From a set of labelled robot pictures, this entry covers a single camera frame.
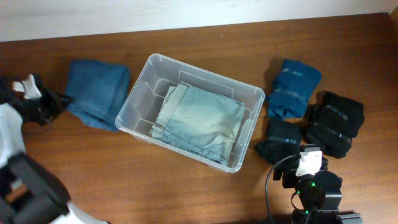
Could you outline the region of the small black taped cloth bundle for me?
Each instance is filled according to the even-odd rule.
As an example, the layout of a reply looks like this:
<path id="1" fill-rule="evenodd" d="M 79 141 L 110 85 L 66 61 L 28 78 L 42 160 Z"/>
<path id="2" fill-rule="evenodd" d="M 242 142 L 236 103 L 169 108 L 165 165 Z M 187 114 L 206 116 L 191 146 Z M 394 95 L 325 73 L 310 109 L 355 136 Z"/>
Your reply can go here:
<path id="1" fill-rule="evenodd" d="M 288 121 L 271 118 L 266 138 L 255 145 L 259 156 L 276 165 L 282 159 L 299 153 L 302 134 L 300 126 Z"/>

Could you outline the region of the dark blue jeans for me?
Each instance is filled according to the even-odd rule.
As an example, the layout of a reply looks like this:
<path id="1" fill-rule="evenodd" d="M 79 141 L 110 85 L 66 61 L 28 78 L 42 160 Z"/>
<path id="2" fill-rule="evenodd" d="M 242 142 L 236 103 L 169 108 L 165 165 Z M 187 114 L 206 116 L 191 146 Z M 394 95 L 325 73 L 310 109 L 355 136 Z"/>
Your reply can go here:
<path id="1" fill-rule="evenodd" d="M 67 110 L 91 128 L 117 131 L 115 120 L 128 96 L 130 77 L 125 65 L 72 61 L 65 94 L 74 101 Z"/>

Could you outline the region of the large black taped cloth bundle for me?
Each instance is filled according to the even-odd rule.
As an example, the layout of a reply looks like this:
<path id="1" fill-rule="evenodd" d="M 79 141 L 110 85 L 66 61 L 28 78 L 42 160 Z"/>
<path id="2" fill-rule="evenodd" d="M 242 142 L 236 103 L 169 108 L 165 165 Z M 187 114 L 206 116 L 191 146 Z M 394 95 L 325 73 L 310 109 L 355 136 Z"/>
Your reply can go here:
<path id="1" fill-rule="evenodd" d="M 325 91 L 321 102 L 308 107 L 306 119 L 305 140 L 319 146 L 324 154 L 341 159 L 364 123 L 364 105 Z"/>

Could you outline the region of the blue taped cloth bundle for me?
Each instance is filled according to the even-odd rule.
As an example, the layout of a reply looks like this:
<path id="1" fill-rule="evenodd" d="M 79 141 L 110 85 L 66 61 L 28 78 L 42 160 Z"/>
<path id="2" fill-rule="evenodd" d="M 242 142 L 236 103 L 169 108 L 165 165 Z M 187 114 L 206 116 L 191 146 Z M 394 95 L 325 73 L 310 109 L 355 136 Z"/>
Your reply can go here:
<path id="1" fill-rule="evenodd" d="M 320 83 L 319 70 L 298 60 L 285 59 L 282 71 L 272 81 L 272 93 L 267 97 L 267 115 L 271 118 L 302 118 L 308 100 Z"/>

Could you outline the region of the light blue jeans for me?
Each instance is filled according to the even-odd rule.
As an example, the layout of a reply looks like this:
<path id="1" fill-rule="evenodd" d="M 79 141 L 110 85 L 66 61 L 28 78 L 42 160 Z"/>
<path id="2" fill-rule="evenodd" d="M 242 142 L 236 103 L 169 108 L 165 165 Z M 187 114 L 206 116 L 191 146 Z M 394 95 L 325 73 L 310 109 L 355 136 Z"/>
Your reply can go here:
<path id="1" fill-rule="evenodd" d="M 244 103 L 240 101 L 180 83 L 167 90 L 150 134 L 227 166 L 244 113 Z"/>

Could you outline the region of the clear plastic storage bin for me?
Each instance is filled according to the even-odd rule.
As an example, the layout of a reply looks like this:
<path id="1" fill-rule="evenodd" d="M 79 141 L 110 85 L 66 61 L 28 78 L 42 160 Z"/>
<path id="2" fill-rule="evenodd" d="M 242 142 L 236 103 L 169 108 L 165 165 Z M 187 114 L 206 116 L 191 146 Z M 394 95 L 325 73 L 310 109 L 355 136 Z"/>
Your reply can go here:
<path id="1" fill-rule="evenodd" d="M 223 166 L 202 158 L 158 141 L 150 135 L 150 129 L 159 115 L 168 89 L 171 86 L 177 86 L 180 82 L 224 95 L 244 104 L 243 120 L 237 140 L 231 150 L 228 165 Z M 152 54 L 147 59 L 142 72 L 119 111 L 115 125 L 120 131 L 130 134 L 136 139 L 182 154 L 222 172 L 235 173 L 240 170 L 243 164 L 264 98 L 265 93 L 259 87 L 224 77 L 161 54 Z"/>

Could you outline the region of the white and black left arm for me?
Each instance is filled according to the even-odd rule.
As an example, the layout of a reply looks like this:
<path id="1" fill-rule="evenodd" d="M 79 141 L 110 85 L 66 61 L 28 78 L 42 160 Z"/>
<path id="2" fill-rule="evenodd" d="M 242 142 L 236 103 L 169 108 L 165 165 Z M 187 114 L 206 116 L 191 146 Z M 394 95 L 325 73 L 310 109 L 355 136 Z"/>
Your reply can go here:
<path id="1" fill-rule="evenodd" d="M 38 75 L 1 77 L 1 223 L 107 224 L 78 208 L 63 183 L 26 153 L 23 124 L 49 128 L 72 101 Z"/>

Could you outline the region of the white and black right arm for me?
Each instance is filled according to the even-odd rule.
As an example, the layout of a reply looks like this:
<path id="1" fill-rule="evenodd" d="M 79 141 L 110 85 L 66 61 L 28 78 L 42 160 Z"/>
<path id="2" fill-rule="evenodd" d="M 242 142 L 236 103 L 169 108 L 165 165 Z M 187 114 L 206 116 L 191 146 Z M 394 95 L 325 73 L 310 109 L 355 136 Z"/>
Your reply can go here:
<path id="1" fill-rule="evenodd" d="M 291 199 L 298 197 L 302 208 L 294 206 L 292 224 L 362 224 L 354 211 L 340 211 L 343 179 L 328 170 L 328 160 L 315 144 L 302 145 L 292 156 L 272 167 L 274 180 L 285 189 L 294 189 Z"/>

